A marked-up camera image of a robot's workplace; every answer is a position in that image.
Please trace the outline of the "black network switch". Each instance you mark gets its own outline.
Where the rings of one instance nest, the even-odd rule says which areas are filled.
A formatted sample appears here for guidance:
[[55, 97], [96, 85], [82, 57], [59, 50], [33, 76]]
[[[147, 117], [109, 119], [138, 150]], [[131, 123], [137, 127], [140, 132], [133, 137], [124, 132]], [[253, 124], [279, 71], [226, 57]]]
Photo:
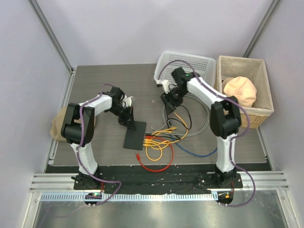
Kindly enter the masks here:
[[126, 131], [123, 148], [142, 151], [147, 123], [135, 121], [134, 124], [134, 130], [128, 128]]

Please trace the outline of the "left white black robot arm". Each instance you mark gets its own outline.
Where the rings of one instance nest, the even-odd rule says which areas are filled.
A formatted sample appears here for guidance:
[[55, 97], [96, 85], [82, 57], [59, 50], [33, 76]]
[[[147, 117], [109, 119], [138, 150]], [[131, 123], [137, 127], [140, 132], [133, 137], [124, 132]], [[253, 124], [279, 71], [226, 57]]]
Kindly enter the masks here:
[[95, 131], [95, 118], [102, 112], [111, 112], [122, 126], [136, 129], [133, 118], [132, 97], [112, 86], [109, 92], [100, 92], [83, 103], [69, 103], [61, 127], [61, 136], [73, 148], [79, 165], [72, 179], [76, 186], [97, 189], [101, 180], [99, 165], [95, 161], [91, 141]]

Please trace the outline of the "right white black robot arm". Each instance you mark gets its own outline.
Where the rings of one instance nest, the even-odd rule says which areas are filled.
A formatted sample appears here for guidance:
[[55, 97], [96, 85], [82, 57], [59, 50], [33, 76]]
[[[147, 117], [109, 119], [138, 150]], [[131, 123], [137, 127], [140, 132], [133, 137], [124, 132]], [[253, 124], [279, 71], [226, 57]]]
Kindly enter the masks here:
[[183, 98], [188, 93], [196, 96], [210, 110], [210, 129], [217, 138], [217, 162], [214, 181], [217, 186], [224, 188], [236, 177], [235, 141], [241, 126], [238, 101], [235, 97], [226, 97], [209, 86], [196, 72], [186, 73], [182, 67], [172, 73], [176, 86], [170, 88], [168, 80], [156, 80], [162, 86], [164, 93], [161, 99], [168, 114], [181, 106]]

